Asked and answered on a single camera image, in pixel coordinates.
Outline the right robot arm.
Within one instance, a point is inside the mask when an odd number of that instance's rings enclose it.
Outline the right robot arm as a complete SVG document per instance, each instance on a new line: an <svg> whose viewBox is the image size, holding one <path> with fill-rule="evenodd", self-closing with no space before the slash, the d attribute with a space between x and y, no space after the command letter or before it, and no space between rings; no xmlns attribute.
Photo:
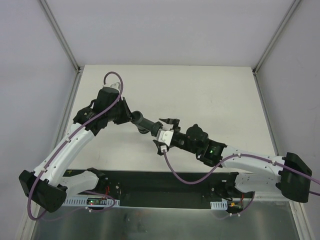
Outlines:
<svg viewBox="0 0 320 240"><path fill-rule="evenodd" d="M196 159L213 168L238 169L235 180L225 184L225 192L237 197L248 192L280 192L285 198L298 203L309 200L312 171L295 153L272 156L245 150L211 140L197 124L186 133L180 132L178 119L165 119L172 125L167 130L156 122L151 134L156 138L158 154L166 155L171 147L195 154Z"/></svg>

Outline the grey pipe tee fitting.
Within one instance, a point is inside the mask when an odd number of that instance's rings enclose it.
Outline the grey pipe tee fitting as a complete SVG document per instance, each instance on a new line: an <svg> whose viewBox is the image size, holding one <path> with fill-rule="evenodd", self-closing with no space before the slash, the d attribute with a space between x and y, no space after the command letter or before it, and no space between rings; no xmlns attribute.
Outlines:
<svg viewBox="0 0 320 240"><path fill-rule="evenodd" d="M153 122L143 116L140 111L132 112L132 123L137 127L141 134L150 133L153 137L158 135L158 131L163 128L159 121Z"/></svg>

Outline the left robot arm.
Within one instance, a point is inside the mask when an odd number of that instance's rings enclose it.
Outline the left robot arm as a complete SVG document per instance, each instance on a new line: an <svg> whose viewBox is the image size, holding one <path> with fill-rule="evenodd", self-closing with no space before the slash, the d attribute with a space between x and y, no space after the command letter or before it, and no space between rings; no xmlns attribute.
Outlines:
<svg viewBox="0 0 320 240"><path fill-rule="evenodd" d="M37 203L49 213L57 211L66 198L85 191L99 195L105 191L102 172L91 167L71 177L64 174L80 151L109 122L117 125L132 121L131 112L118 84L104 86L90 105L82 108L64 138L33 171L23 170L18 179L27 196L27 204Z"/></svg>

